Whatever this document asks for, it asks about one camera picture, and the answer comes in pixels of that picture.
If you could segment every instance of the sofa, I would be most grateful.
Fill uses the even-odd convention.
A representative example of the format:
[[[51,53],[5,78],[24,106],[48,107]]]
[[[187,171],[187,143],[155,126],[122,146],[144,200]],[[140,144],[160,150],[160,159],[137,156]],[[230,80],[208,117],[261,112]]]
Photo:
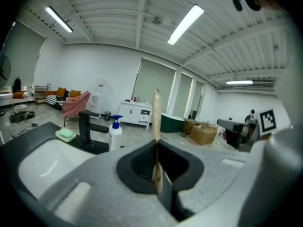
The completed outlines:
[[[68,91],[65,88],[59,87],[57,91],[46,92],[46,103],[57,108],[62,108],[63,102],[66,101],[66,98],[76,96],[80,96],[80,91]]]

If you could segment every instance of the cabinet drawer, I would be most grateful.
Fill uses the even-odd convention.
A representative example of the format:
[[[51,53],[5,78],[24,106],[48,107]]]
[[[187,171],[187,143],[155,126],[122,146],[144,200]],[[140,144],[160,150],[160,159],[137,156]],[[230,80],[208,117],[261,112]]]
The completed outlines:
[[[148,114],[141,114],[139,117],[139,122],[148,122]]]

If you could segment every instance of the soap dispenser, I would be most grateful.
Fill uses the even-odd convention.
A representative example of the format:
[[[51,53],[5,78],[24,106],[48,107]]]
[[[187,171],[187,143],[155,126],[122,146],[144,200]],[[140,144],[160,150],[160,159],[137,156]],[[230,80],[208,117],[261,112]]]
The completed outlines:
[[[115,120],[115,122],[109,127],[108,151],[112,151],[112,150],[121,148],[122,129],[118,122],[118,120],[120,118],[122,118],[122,116],[120,116],[120,115],[113,116],[113,119]]]

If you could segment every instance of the floor fan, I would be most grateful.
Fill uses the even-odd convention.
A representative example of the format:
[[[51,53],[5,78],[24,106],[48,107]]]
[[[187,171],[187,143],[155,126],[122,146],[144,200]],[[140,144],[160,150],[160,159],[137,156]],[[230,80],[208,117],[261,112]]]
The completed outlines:
[[[0,88],[4,87],[9,79],[10,76],[10,62],[7,56],[1,55],[0,56]],[[0,116],[3,116],[5,112],[1,112],[0,109]]]

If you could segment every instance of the ceiling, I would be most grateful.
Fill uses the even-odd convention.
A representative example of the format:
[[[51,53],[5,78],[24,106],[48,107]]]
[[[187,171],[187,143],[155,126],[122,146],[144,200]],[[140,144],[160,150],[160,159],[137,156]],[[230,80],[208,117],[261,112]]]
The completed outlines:
[[[193,4],[205,13],[175,45],[173,30]],[[22,16],[63,44],[112,44],[149,52],[173,61],[222,91],[273,92],[292,63],[301,38],[286,11],[238,12],[231,0],[30,0]],[[66,32],[45,11],[52,6],[73,28]],[[152,23],[158,17],[161,24]],[[252,79],[249,87],[226,87],[232,79]]]

